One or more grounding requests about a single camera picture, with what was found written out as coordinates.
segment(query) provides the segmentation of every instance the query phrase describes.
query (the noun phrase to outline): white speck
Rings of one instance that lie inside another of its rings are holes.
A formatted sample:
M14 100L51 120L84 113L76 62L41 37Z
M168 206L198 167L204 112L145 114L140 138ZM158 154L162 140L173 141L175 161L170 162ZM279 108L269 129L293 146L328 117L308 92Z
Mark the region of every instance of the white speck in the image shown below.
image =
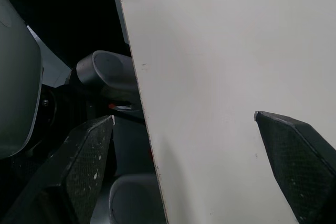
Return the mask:
M97 172L96 172L96 174L94 175L93 179L96 179L96 178L97 178L97 175L98 175L98 169L97 169Z
M257 120L257 114L258 114L258 112L259 112L259 111L254 112L254 121Z

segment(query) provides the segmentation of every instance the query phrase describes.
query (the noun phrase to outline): white panel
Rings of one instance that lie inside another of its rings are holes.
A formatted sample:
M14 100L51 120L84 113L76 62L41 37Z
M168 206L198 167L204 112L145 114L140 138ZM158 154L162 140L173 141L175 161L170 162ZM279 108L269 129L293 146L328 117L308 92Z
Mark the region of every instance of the white panel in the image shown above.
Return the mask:
M170 223L296 223L253 120L336 146L335 0L122 0Z

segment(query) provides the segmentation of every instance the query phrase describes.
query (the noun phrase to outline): machine part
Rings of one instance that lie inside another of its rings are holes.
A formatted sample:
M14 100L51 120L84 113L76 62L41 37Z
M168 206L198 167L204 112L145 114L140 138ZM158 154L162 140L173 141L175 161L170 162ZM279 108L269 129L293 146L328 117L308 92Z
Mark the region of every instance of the machine part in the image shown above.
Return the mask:
M106 50L131 56L114 0L10 0L22 19L65 64Z
M336 223L336 151L312 126L257 111L274 177L300 224Z
M91 224L164 224L156 174L128 174L102 187Z
M0 159L22 150L33 132L42 80L40 49L8 0L0 0Z
M49 104L49 101L47 99L42 100L42 106L43 107L48 106L48 104Z
M66 84L72 86L75 91L79 94L81 94L84 97L88 97L91 101L101 101L103 100L104 102L108 103L113 103L116 106L127 106L130 105L131 103L129 101L120 101L120 100L114 100L110 97L103 96L101 92L101 87L90 87L88 89L88 86L85 86L83 83L78 78L76 68L73 68L70 76L68 77Z
M123 113L143 118L141 111L123 111ZM118 168L116 176L137 173L155 173L149 136L145 126L116 118L113 129L113 142L116 150Z
M1 223L89 223L104 177L112 128L112 118L105 116L72 130Z
M79 80L89 86L138 92L132 59L107 51L95 51L77 63Z
M43 100L49 101L48 106L42 105ZM98 95L81 92L75 85L57 88L42 85L36 122L28 144L18 154L0 160L0 220L36 171L62 146L71 130L88 120L110 115L109 102ZM114 145L110 144L104 175L107 180L117 169L115 156Z

